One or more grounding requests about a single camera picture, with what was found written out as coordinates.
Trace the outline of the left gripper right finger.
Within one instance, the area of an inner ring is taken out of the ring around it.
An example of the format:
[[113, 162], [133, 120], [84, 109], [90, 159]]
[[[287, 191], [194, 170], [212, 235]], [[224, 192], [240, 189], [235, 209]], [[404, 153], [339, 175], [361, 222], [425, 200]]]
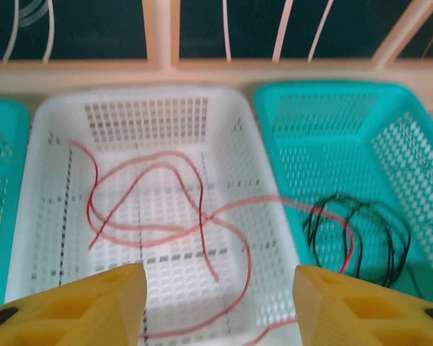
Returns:
[[294, 273], [302, 346], [433, 346], [433, 303], [312, 265]]

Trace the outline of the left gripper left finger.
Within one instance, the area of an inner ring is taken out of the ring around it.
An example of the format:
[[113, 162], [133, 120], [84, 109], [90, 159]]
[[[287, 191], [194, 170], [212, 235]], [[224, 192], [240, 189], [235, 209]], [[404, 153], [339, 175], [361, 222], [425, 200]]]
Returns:
[[138, 346], [146, 307], [141, 263], [0, 306], [0, 346]]

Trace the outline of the teal plastic basket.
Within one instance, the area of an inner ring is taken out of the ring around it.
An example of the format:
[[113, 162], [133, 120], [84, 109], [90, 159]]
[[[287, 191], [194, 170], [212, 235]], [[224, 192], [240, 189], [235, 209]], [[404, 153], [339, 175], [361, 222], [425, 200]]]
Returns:
[[303, 264], [433, 302], [433, 120], [373, 81], [291, 81], [254, 97]]
[[0, 99], [0, 305], [6, 292], [29, 132], [30, 114], [25, 106]]

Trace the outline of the white plastic basket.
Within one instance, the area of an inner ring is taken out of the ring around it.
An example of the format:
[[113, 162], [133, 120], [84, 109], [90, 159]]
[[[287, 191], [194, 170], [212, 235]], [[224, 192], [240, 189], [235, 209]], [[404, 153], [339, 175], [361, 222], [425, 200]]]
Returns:
[[5, 301], [138, 262], [139, 346], [285, 346], [298, 263], [255, 119], [215, 86], [47, 99], [32, 124]]

